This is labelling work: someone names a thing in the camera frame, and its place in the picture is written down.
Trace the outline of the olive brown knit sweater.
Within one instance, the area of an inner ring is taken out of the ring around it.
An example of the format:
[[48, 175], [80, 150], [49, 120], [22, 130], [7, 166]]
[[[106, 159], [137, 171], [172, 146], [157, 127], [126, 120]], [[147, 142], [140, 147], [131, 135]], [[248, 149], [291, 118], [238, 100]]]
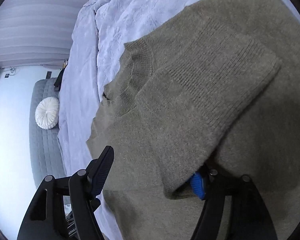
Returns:
[[201, 0], [125, 44], [87, 146], [123, 239], [190, 239], [207, 164], [249, 175], [279, 239], [300, 222], [300, 23], [281, 0]]

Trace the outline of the grey quilted bench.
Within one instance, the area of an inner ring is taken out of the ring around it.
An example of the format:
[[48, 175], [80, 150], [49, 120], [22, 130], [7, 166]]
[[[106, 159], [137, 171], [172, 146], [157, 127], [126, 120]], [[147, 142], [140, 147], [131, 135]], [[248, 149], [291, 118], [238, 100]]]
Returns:
[[38, 104], [45, 98], [57, 97], [55, 91], [56, 79], [43, 79], [34, 84], [29, 118], [29, 143], [32, 174], [35, 186], [38, 187], [44, 177], [52, 175], [55, 178], [65, 177], [63, 158], [58, 142], [59, 127], [42, 129], [35, 121], [35, 111]]

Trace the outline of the grey striped window blind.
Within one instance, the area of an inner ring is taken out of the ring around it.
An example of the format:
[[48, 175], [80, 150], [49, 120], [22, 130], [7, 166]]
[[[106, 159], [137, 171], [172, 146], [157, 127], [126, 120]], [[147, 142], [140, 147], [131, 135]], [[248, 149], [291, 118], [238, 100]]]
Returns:
[[89, 0], [5, 0], [0, 68], [58, 67], [69, 57], [78, 12]]

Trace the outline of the lavender plush bed blanket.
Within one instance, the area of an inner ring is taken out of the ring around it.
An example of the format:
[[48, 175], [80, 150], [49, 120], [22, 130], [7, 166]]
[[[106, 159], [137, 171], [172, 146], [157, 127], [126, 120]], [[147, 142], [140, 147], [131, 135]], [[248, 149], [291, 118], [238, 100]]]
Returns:
[[97, 221], [110, 239], [190, 239], [189, 180], [280, 59], [247, 33], [255, 0], [90, 0], [59, 95], [66, 174], [114, 148]]

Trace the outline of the white round pleated cushion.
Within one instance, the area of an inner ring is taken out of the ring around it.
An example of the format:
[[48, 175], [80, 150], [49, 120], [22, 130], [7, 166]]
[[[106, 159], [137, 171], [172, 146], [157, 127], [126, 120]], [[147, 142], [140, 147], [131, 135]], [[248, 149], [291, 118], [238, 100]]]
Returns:
[[43, 99], [36, 107], [34, 117], [40, 128], [54, 128], [59, 120], [59, 100], [53, 96]]

